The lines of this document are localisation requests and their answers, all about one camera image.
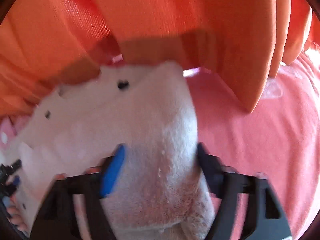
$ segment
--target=pink blanket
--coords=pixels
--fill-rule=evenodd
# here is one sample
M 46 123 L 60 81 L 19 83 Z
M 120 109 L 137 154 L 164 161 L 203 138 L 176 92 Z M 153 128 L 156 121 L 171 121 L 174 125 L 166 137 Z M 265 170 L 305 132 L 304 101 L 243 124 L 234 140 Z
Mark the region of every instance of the pink blanket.
M 319 79 L 319 68 L 301 54 L 267 81 L 256 109 L 247 114 L 217 75 L 188 78 L 199 141 L 240 173 L 268 175 L 295 239 L 320 209 Z M 232 239 L 241 233 L 245 203 L 241 197 Z

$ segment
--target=white cloth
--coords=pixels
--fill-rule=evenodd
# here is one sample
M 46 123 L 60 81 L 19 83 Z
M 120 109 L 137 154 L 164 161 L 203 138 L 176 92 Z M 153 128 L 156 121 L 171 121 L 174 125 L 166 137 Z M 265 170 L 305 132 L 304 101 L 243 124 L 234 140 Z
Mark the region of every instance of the white cloth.
M 129 88 L 119 90 L 119 80 Z M 115 190 L 102 200 L 117 238 L 204 239 L 214 213 L 196 163 L 196 114 L 182 68 L 105 67 L 99 79 L 60 91 L 42 101 L 7 153 L 8 162 L 23 163 L 17 198 L 28 226 L 55 174 L 79 175 L 125 143 Z

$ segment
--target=black clip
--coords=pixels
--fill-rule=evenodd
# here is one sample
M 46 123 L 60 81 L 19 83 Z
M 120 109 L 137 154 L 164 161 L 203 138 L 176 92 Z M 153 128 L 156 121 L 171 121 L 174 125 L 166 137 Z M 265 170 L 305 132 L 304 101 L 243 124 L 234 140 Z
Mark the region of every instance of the black clip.
M 205 240 L 230 239 L 241 193 L 249 194 L 249 201 L 240 240 L 291 238 L 286 215 L 267 179 L 224 171 L 219 159 L 207 154 L 202 144 L 197 154 L 211 193 L 222 199 Z
M 77 194 L 84 195 L 91 239 L 116 240 L 100 203 L 101 177 L 115 158 L 104 159 L 101 172 L 56 181 L 39 209 L 30 240 L 81 240 L 73 203 Z
M 17 170 L 22 167 L 21 160 L 16 160 L 10 166 L 0 166 L 0 198 L 7 196 L 10 197 L 17 190 L 17 185 L 15 183 L 6 184 L 9 176 L 13 175 Z

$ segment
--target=orange curtain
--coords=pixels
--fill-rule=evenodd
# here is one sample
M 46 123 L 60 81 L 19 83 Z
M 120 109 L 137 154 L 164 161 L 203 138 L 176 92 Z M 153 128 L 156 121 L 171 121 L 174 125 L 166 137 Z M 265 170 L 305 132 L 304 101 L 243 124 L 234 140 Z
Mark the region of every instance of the orange curtain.
M 0 26 L 0 115 L 30 114 L 120 53 L 211 69 L 252 111 L 268 75 L 302 51 L 310 15 L 305 0 L 17 0 Z

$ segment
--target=blue plastic piece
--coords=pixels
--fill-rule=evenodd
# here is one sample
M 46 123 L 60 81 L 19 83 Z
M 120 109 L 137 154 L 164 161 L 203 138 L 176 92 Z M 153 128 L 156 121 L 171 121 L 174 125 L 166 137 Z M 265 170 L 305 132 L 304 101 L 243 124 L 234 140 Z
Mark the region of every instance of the blue plastic piece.
M 100 196 L 106 197 L 112 192 L 113 186 L 116 183 L 121 166 L 124 162 L 125 147 L 120 144 L 112 161 L 105 172 L 101 175 Z
M 20 177 L 18 175 L 14 177 L 12 184 L 16 187 L 20 184 Z
M 2 203 L 4 204 L 4 206 L 5 206 L 6 208 L 10 207 L 10 198 L 7 197 L 7 196 L 4 196 L 4 197 L 2 198 Z

